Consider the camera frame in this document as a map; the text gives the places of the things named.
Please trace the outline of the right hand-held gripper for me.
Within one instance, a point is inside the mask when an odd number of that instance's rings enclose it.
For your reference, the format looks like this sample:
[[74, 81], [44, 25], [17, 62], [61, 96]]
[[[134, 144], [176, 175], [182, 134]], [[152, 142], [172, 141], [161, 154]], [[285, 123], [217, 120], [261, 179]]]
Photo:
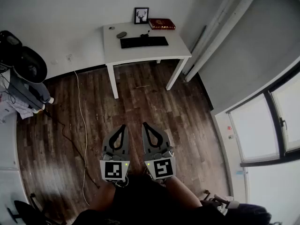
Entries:
[[[157, 139], [156, 143], [151, 141], [150, 135]], [[176, 175], [176, 161], [173, 148], [169, 147], [167, 133], [156, 125], [147, 122], [142, 123], [142, 143], [145, 154], [151, 152], [151, 148], [164, 149], [154, 152], [145, 157], [145, 165], [154, 180], [163, 180]]]

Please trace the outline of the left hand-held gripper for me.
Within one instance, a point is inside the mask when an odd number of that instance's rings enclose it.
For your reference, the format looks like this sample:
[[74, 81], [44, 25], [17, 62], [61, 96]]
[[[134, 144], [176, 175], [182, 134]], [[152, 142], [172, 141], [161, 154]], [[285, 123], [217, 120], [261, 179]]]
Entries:
[[103, 157], [100, 160], [102, 179], [117, 187], [129, 183], [128, 128], [125, 124], [114, 128], [103, 141]]

